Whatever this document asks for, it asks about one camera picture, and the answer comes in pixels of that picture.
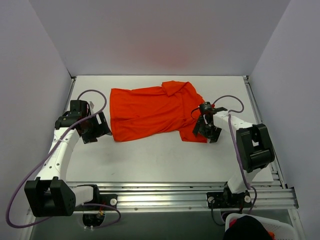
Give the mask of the orange t shirt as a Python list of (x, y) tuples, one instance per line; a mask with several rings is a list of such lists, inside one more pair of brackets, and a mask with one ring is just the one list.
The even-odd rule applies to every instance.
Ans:
[(178, 131), (183, 142), (206, 143), (194, 135), (203, 97), (190, 82), (165, 81), (160, 86), (111, 89), (110, 126), (116, 142), (128, 142), (155, 134)]

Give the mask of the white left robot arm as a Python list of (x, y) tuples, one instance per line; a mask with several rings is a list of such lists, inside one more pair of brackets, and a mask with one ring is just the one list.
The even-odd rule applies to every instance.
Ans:
[(68, 111), (55, 122), (49, 157), (35, 179), (24, 186), (35, 217), (71, 216), (82, 204), (90, 210), (100, 206), (100, 192), (95, 184), (70, 188), (66, 183), (67, 169), (79, 139), (89, 144), (112, 134), (103, 112), (86, 114), (87, 110)]

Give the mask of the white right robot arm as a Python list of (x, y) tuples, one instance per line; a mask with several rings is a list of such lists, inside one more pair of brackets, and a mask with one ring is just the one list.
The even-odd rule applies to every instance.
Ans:
[(217, 143), (222, 131), (230, 134), (239, 170), (227, 181), (223, 203), (234, 206), (240, 193), (251, 189), (256, 175), (275, 160), (273, 144), (264, 124), (244, 121), (228, 111), (205, 111), (199, 114), (192, 133)]

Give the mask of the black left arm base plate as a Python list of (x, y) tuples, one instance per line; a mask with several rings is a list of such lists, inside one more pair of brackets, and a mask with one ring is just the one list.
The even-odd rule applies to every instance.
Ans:
[(99, 199), (94, 199), (90, 202), (79, 205), (75, 208), (75, 211), (110, 211), (111, 209), (102, 206), (88, 206), (88, 204), (100, 204), (106, 205), (112, 208), (117, 208), (118, 195), (114, 193), (101, 194)]

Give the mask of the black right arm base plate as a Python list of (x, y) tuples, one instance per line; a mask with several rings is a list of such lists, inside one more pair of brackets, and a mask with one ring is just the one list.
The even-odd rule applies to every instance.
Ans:
[(248, 190), (240, 193), (232, 193), (229, 187), (223, 191), (209, 191), (206, 193), (207, 206), (210, 209), (249, 208), (252, 200)]

